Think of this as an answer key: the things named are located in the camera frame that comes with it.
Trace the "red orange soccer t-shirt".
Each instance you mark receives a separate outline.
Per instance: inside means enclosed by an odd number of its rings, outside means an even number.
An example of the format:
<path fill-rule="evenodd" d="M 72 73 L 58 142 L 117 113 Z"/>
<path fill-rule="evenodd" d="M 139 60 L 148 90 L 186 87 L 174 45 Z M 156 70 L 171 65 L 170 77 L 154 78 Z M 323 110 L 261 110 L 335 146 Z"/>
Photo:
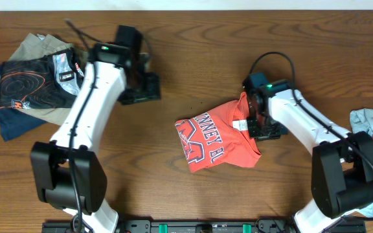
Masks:
<path fill-rule="evenodd" d="M 178 120 L 175 128 L 189 170 L 227 163 L 252 168 L 261 157 L 255 139 L 249 136 L 247 94 L 189 119 Z"/>

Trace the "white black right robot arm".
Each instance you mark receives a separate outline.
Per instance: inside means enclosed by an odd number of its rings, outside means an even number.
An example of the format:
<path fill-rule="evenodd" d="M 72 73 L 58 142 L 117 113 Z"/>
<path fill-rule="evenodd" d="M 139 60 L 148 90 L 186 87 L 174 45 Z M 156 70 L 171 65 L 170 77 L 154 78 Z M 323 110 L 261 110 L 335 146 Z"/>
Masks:
<path fill-rule="evenodd" d="M 289 219 L 262 217 L 258 232 L 365 232 L 353 212 L 373 203 L 373 139 L 334 124 L 287 80 L 262 73 L 242 83 L 249 136 L 257 141 L 292 133 L 311 154 L 313 199 Z"/>

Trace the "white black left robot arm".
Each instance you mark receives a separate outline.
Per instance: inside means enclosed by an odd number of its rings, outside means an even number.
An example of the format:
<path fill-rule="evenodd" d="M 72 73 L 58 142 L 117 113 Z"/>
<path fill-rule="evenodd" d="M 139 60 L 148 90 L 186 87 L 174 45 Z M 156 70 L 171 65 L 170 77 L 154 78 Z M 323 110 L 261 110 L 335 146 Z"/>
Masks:
<path fill-rule="evenodd" d="M 48 143 L 36 142 L 30 160 L 38 199 L 70 214 L 42 232 L 118 232 L 119 214 L 106 201 L 107 177 L 97 158 L 100 140 L 117 102 L 137 104 L 161 97 L 159 76 L 141 53 L 144 36 L 120 25 L 114 41 L 89 50 L 81 90 Z"/>

